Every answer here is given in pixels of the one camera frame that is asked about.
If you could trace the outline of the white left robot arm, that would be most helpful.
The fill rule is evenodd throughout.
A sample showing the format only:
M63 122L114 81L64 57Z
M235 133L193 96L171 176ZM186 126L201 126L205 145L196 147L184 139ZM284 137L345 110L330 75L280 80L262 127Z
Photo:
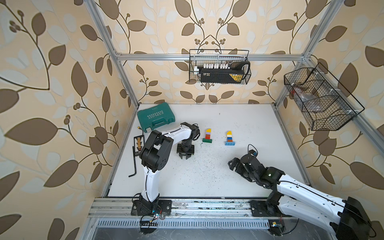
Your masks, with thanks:
M159 132L153 130L140 152L140 159L144 167L144 188L139 199L133 201L133 216L155 216L167 214L170 209L164 210L160 201L160 172L166 166L172 147L177 145L177 154L180 158L190 158L195 154L193 141L200 137L198 124L181 123L174 130Z

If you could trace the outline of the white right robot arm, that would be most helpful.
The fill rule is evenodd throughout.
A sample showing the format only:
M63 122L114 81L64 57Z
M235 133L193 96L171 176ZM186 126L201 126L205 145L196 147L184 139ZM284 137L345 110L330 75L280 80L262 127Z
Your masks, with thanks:
M233 158L228 165L248 182L271 190L265 203L251 201L258 215L292 216L326 230L338 240L368 240L377 235L358 200L328 195L277 168L264 167L253 150L241 159Z

